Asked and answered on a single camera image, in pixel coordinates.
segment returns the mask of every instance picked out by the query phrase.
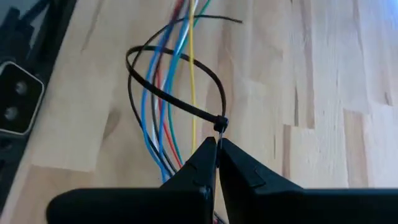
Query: power outlet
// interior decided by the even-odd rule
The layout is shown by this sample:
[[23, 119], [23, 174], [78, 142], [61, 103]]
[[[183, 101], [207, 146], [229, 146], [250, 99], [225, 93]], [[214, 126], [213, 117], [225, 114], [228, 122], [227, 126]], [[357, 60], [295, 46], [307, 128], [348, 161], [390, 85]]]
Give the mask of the power outlet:
[[14, 62], [0, 65], [0, 133], [23, 136], [32, 129], [44, 84]]

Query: wire bundle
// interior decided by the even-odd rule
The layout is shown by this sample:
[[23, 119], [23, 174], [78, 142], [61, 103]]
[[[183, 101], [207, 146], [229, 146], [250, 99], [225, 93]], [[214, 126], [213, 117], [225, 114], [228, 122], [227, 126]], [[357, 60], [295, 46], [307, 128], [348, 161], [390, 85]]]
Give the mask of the wire bundle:
[[[166, 25], [165, 27], [163, 27], [158, 32], [156, 32], [144, 45], [133, 47], [133, 48], [129, 49], [126, 54], [126, 66], [127, 66], [127, 69], [129, 70], [129, 74], [130, 74], [128, 77], [128, 93], [129, 93], [129, 100], [131, 103], [131, 107], [132, 107], [135, 117], [137, 118], [137, 121], [138, 121], [140, 127], [142, 128], [142, 132], [144, 134], [144, 142], [149, 150], [149, 153], [151, 154], [155, 163], [160, 168], [163, 182], [166, 181], [166, 176], [171, 177], [174, 175], [174, 173], [177, 172], [177, 170], [174, 167], [173, 163], [171, 162], [169, 156], [167, 155], [167, 153], [164, 152], [164, 147], [162, 144], [163, 130], [165, 131], [165, 135], [167, 137], [170, 148], [173, 152], [174, 158], [177, 161], [179, 168], [181, 168], [181, 166], [183, 166], [183, 160], [180, 155], [179, 148], [177, 146], [177, 140], [174, 135], [170, 104], [173, 104], [174, 106], [177, 106], [180, 109], [183, 109], [183, 110], [194, 115], [193, 119], [192, 119], [192, 128], [193, 128], [193, 130], [192, 130], [192, 153], [196, 149], [195, 116], [199, 116], [209, 122], [214, 123], [215, 130], [219, 131], [220, 135], [222, 134], [222, 132], [224, 131], [225, 128], [217, 129], [216, 128], [217, 125], [219, 125], [220, 121], [228, 122], [228, 120], [225, 118], [226, 99], [225, 99], [225, 92], [224, 92], [221, 81], [218, 79], [218, 77], [216, 76], [216, 74], [214, 72], [212, 72], [204, 64], [195, 60], [193, 57], [193, 27], [197, 24], [198, 19], [201, 17], [202, 18], [212, 18], [212, 19], [224, 19], [224, 20], [233, 21], [233, 22], [237, 22], [237, 23], [242, 23], [242, 21], [239, 21], [236, 19], [231, 19], [228, 17], [223, 17], [223, 16], [203, 15], [203, 13], [205, 12], [206, 8], [208, 7], [210, 1], [211, 0], [207, 0], [206, 4], [201, 9], [199, 15], [194, 16], [193, 13], [194, 13], [194, 9], [196, 8], [196, 5], [198, 4], [198, 0], [196, 0], [196, 1], [190, 0], [190, 4], [187, 7], [186, 16], [184, 18], [177, 19], [179, 12], [181, 11], [182, 6], [183, 6], [183, 0], [178, 0], [169, 24]], [[170, 38], [170, 35], [172, 33], [172, 29], [173, 29], [174, 25], [178, 22], [183, 22], [183, 26], [182, 26], [179, 36], [178, 36], [176, 49], [170, 50], [170, 49], [166, 48], [165, 46], [167, 45], [167, 42]], [[187, 44], [186, 36], [187, 36], [188, 30], [189, 30], [189, 36], [190, 36], [190, 56], [182, 53]], [[163, 32], [164, 32], [164, 35], [159, 40], [158, 46], [150, 46], [149, 44]], [[143, 51], [154, 51], [154, 55], [150, 60], [149, 69], [147, 71], [145, 79], [142, 78], [134, 69], [134, 66], [137, 63], [138, 58], [140, 57], [140, 55]], [[137, 54], [136, 54], [133, 62], [130, 63], [129, 56], [136, 52], [137, 52]], [[173, 57], [172, 57], [172, 60], [170, 61], [170, 68], [167, 73], [167, 76], [162, 81], [162, 73], [160, 71], [160, 65], [161, 65], [161, 59], [162, 59], [163, 53], [172, 55]], [[175, 70], [177, 68], [177, 64], [178, 64], [178, 61], [180, 58], [190, 62], [190, 74], [191, 74], [190, 84], [191, 84], [191, 89], [192, 89], [192, 104], [193, 104], [193, 106], [189, 105], [177, 98], [174, 98], [172, 95], [170, 95], [170, 92], [172, 90], [174, 73], [175, 73]], [[215, 116], [215, 115], [209, 114], [206, 111], [200, 110], [195, 107], [196, 101], [195, 101], [194, 66], [197, 66], [198, 68], [203, 70], [205, 73], [207, 73], [217, 84], [217, 87], [218, 87], [218, 89], [220, 91], [220, 95], [221, 95], [221, 103], [222, 103], [221, 115]], [[138, 115], [138, 112], [137, 112], [135, 104], [134, 104], [134, 99], [132, 97], [132, 90], [131, 90], [132, 78], [134, 78], [137, 82], [139, 82], [144, 87], [144, 90], [142, 92], [142, 100], [141, 100], [142, 121]], [[151, 96], [152, 120], [153, 120], [153, 126], [152, 126], [153, 137], [152, 137], [152, 139], [156, 138], [158, 143], [156, 143], [156, 141], [152, 141], [152, 139], [149, 137], [147, 129], [146, 129], [145, 105], [146, 105], [147, 90], [149, 90], [152, 93], [152, 96]], [[155, 100], [155, 95], [159, 97], [158, 101]], [[169, 119], [169, 127], [170, 127], [171, 137], [170, 137], [169, 132], [167, 131], [167, 126], [164, 123], [165, 104], [166, 103], [167, 103], [167, 111], [168, 111], [168, 119]], [[159, 106], [159, 113], [160, 113], [159, 128], [156, 125], [157, 124], [156, 111], [158, 109], [158, 106]], [[222, 223], [222, 221], [219, 217], [217, 217], [217, 220], [218, 220], [218, 223]]]

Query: butcher block countertop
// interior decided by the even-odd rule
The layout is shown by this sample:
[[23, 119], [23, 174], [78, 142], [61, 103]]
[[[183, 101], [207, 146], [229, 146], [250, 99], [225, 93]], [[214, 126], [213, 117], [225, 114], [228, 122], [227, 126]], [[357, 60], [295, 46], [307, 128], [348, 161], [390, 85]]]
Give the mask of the butcher block countertop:
[[[45, 223], [48, 202], [71, 189], [161, 184], [124, 57], [168, 23], [174, 2], [78, 1], [1, 224]], [[226, 91], [225, 137], [302, 187], [398, 187], [398, 1], [214, 0], [206, 14], [243, 20], [200, 19], [194, 31], [195, 58]], [[216, 85], [199, 69], [195, 79], [198, 107], [220, 114]], [[142, 87], [132, 92], [139, 109]], [[190, 102], [186, 62], [173, 94]], [[174, 108], [173, 118], [187, 160], [192, 116]], [[198, 118], [197, 144], [207, 136], [212, 124]]]

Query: black wire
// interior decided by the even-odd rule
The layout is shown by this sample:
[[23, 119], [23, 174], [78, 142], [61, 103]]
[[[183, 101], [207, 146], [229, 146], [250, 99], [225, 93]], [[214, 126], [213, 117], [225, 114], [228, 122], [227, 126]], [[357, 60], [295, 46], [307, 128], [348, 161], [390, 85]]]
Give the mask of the black wire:
[[[227, 20], [227, 21], [232, 21], [232, 22], [237, 22], [237, 23], [243, 23], [243, 22], [240, 21], [240, 20], [232, 19], [232, 18], [228, 18], [228, 17], [224, 17], [224, 16], [197, 15], [197, 16], [194, 16], [194, 17], [195, 17], [195, 18], [202, 17], [202, 18], [210, 18], [210, 19], [225, 19], [225, 20]], [[182, 22], [184, 19], [186, 19], [186, 18], [183, 17], [183, 18], [177, 19], [177, 20], [174, 22], [174, 24], [179, 23], [179, 22]], [[143, 45], [143, 48], [146, 48], [146, 46], [148, 46], [149, 43], [151, 43], [157, 36], [159, 36], [164, 30], [166, 30], [166, 28], [167, 28], [168, 26], [169, 26], [169, 25], [164, 26], [163, 28], [161, 28], [161, 30], [157, 31], [152, 37], [150, 37], [149, 40]], [[143, 48], [140, 49], [140, 50], [138, 51], [137, 55], [135, 56], [135, 58], [134, 58], [134, 60], [133, 60], [133, 62], [132, 62], [132, 64], [131, 64], [131, 68], [134, 68], [134, 67], [135, 67], [135, 65], [136, 65], [136, 63], [137, 63], [137, 61], [138, 61], [138, 59], [139, 59], [139, 56], [140, 56], [141, 53], [142, 53]], [[132, 75], [129, 75], [128, 81], [127, 81], [127, 82], [128, 82], [127, 90], [128, 90], [128, 93], [129, 93], [129, 100], [130, 100], [130, 104], [131, 104], [131, 108], [132, 108], [132, 110], [133, 110], [133, 113], [134, 113], [134, 115], [135, 115], [135, 117], [136, 117], [136, 119], [137, 119], [137, 122], [139, 123], [139, 126], [140, 126], [141, 129], [142, 129], [142, 121], [141, 121], [141, 119], [140, 119], [140, 117], [139, 117], [139, 115], [138, 115], [137, 109], [136, 109], [136, 107], [135, 107], [134, 98], [132, 97], [131, 81], [132, 81]], [[165, 162], [163, 161], [163, 159], [160, 159], [159, 152], [156, 150], [156, 148], [155, 148], [153, 142], [150, 140], [150, 138], [148, 138], [148, 140], [149, 140], [149, 144], [150, 144], [152, 150], [156, 153], [156, 156], [159, 158], [159, 160], [161, 161], [161, 163], [167, 168], [167, 166], [165, 165]], [[169, 166], [172, 168], [172, 170], [173, 170], [174, 172], [177, 172], [177, 170], [175, 170], [175, 167], [174, 167], [173, 164], [171, 163], [169, 157], [167, 156], [167, 153], [165, 153], [164, 155], [165, 155], [165, 158], [166, 158], [167, 163], [168, 163]]]
[[[227, 20], [227, 21], [237, 22], [237, 23], [240, 23], [240, 24], [243, 23], [243, 21], [240, 21], [240, 20], [237, 20], [237, 19], [233, 19], [233, 18], [229, 18], [229, 17], [225, 17], [225, 16], [212, 16], [212, 15], [196, 15], [196, 16], [194, 16], [194, 18], [199, 18], [199, 17], [201, 17], [201, 18], [209, 18], [209, 19], [225, 19], [225, 20]], [[184, 19], [186, 19], [186, 17], [177, 19], [177, 20], [174, 22], [174, 24], [179, 23], [179, 22], [182, 22]], [[141, 56], [142, 51], [147, 50], [148, 45], [149, 45], [157, 36], [159, 36], [164, 30], [166, 30], [166, 28], [167, 28], [168, 26], [169, 26], [169, 25], [166, 25], [166, 26], [164, 26], [163, 28], [161, 28], [161, 30], [157, 31], [152, 37], [149, 38], [149, 40], [147, 40], [147, 42], [146, 42], [143, 46], [141, 46], [141, 48], [137, 51], [137, 54], [136, 54], [136, 56], [134, 57], [134, 60], [133, 60], [133, 62], [132, 62], [131, 65], [129, 64], [128, 56], [129, 56], [131, 53], [133, 53], [133, 52], [130, 52], [131, 49], [127, 52], [127, 55], [126, 55], [126, 63], [127, 63], [127, 69], [128, 69], [129, 71], [130, 71], [131, 68], [134, 69], [134, 67], [135, 67], [135, 65], [136, 65], [136, 63], [137, 63], [139, 57]], [[152, 78], [152, 83], [155, 82], [155, 79], [156, 79], [156, 73], [155, 73], [155, 75], [154, 75], [153, 78]], [[134, 115], [135, 115], [136, 118], [137, 118], [137, 121], [138, 121], [138, 123], [139, 123], [139, 126], [140, 126], [141, 129], [142, 129], [142, 122], [141, 122], [141, 119], [140, 119], [140, 117], [139, 117], [139, 115], [138, 115], [137, 109], [136, 109], [136, 107], [135, 107], [135, 105], [134, 105], [134, 98], [132, 97], [131, 81], [132, 81], [132, 75], [131, 75], [131, 72], [130, 72], [130, 75], [129, 75], [128, 81], [127, 81], [127, 82], [128, 82], [128, 87], [127, 87], [127, 89], [128, 89], [128, 93], [129, 93], [130, 104], [131, 104], [131, 108], [132, 108], [132, 110], [133, 110], [133, 112], [134, 112]], [[155, 113], [154, 100], [155, 100], [155, 94], [152, 93], [152, 94], [151, 94], [152, 119], [153, 119], [154, 126], [155, 126], [156, 138], [157, 138], [158, 141], [159, 141], [159, 130], [158, 130], [157, 125], [156, 125], [156, 124], [157, 124], [157, 121], [156, 121], [156, 113]], [[159, 160], [163, 163], [163, 165], [167, 168], [167, 166], [165, 165], [165, 162], [164, 162], [162, 159], [160, 159], [159, 152], [156, 150], [156, 148], [155, 148], [153, 142], [150, 140], [150, 137], [149, 137], [149, 136], [148, 136], [148, 140], [149, 140], [149, 143], [150, 143], [150, 146], [151, 146], [152, 150], [156, 153], [156, 156], [157, 156], [157, 157], [159, 158]], [[173, 171], [174, 171], [174, 172], [177, 172], [177, 171], [175, 170], [173, 164], [171, 163], [169, 157], [167, 156], [167, 153], [165, 153], [164, 155], [165, 155], [165, 158], [166, 158], [167, 162], [169, 163], [170, 167], [173, 169]], [[214, 212], [214, 214], [215, 214], [215, 217], [216, 217], [217, 220], [218, 220], [218, 223], [226, 223], [216, 212]]]
[[[152, 77], [152, 83], [155, 83], [157, 76], [157, 72], [155, 72], [154, 76]], [[155, 111], [155, 95], [151, 94], [150, 95], [150, 105], [151, 105], [151, 111], [152, 111], [152, 122], [154, 123], [155, 127], [155, 135], [156, 139], [159, 142], [159, 129], [157, 128], [157, 120], [156, 120], [156, 111]]]
[[[209, 16], [209, 15], [197, 15], [195, 17], [207, 17], [207, 18], [214, 18], [214, 19], [226, 19], [229, 21], [233, 21], [233, 22], [238, 22], [238, 23], [242, 23], [242, 21], [236, 20], [236, 19], [232, 19], [232, 18], [228, 18], [228, 17], [224, 17], [224, 16]], [[181, 18], [175, 21], [175, 23], [181, 22], [183, 21], [185, 18]], [[129, 49], [127, 51], [126, 54], [126, 66], [127, 69], [129, 70], [130, 76], [129, 76], [129, 88], [130, 88], [130, 83], [131, 83], [131, 76], [134, 77], [134, 79], [136, 79], [144, 88], [148, 89], [152, 94], [157, 95], [158, 97], [160, 97], [161, 99], [168, 101], [169, 103], [173, 104], [174, 106], [179, 107], [180, 109], [183, 109], [185, 111], [188, 111], [191, 114], [194, 114], [196, 116], [199, 116], [209, 122], [212, 123], [216, 123], [218, 120], [218, 117], [212, 114], [207, 113], [206, 111], [202, 111], [192, 105], [189, 105], [167, 93], [165, 93], [164, 91], [158, 89], [156, 86], [154, 86], [153, 84], [151, 84], [150, 82], [148, 82], [147, 80], [143, 79], [135, 70], [134, 70], [134, 65], [137, 62], [138, 57], [140, 56], [140, 54], [142, 53], [143, 50], [155, 50], [158, 47], [154, 47], [154, 46], [147, 46], [152, 40], [154, 40], [159, 34], [161, 34], [166, 28], [168, 27], [165, 26], [163, 27], [160, 31], [158, 31], [155, 35], [153, 35], [143, 46], [136, 46], [133, 47], [131, 49]], [[172, 55], [174, 52], [173, 50], [167, 49], [167, 48], [162, 48], [160, 51], [162, 51], [163, 53], [167, 53]], [[133, 54], [134, 52], [137, 52], [136, 57], [134, 58], [133, 63], [130, 65], [128, 57]], [[185, 54], [181, 54], [180, 56], [182, 59], [188, 61], [189, 60], [189, 56], [185, 55]], [[218, 79], [218, 77], [216, 76], [216, 74], [214, 72], [212, 72], [208, 67], [206, 67], [204, 64], [202, 64], [201, 62], [194, 60], [194, 64], [199, 67], [200, 69], [202, 69], [205, 73], [207, 73], [216, 83], [219, 91], [220, 91], [220, 95], [221, 95], [221, 104], [222, 104], [222, 116], [225, 116], [225, 111], [226, 111], [226, 99], [225, 99], [225, 92], [224, 92], [224, 88], [223, 85], [220, 81], [220, 79]]]
[[[131, 88], [129, 88], [128, 90], [129, 90], [129, 99], [130, 99], [130, 104], [131, 104], [132, 111], [134, 112], [134, 115], [135, 115], [136, 118], [137, 118], [138, 124], [139, 124], [140, 128], [142, 129], [142, 121], [141, 121], [141, 119], [140, 119], [140, 117], [139, 117], [139, 115], [138, 115], [136, 106], [134, 105], [134, 98], [132, 97]], [[154, 143], [153, 143], [152, 140], [150, 139], [150, 137], [149, 137], [149, 135], [148, 135], [148, 132], [146, 133], [146, 135], [147, 135], [147, 137], [148, 137], [150, 147], [152, 148], [152, 150], [155, 152], [156, 156], [159, 158], [160, 162], [161, 162], [161, 163], [163, 164], [163, 166], [165, 167], [166, 171], [168, 172], [168, 175], [169, 175], [170, 177], [173, 176], [173, 173], [171, 173], [171, 171], [170, 171], [170, 169], [167, 167], [165, 161], [164, 161], [163, 159], [160, 159], [159, 151], [156, 149]], [[174, 173], [176, 173], [177, 170], [176, 170], [175, 167], [173, 166], [173, 164], [172, 164], [170, 158], [168, 157], [167, 153], [164, 154], [164, 157], [166, 158], [166, 161], [167, 161], [167, 163], [169, 164], [170, 168], [174, 171]]]

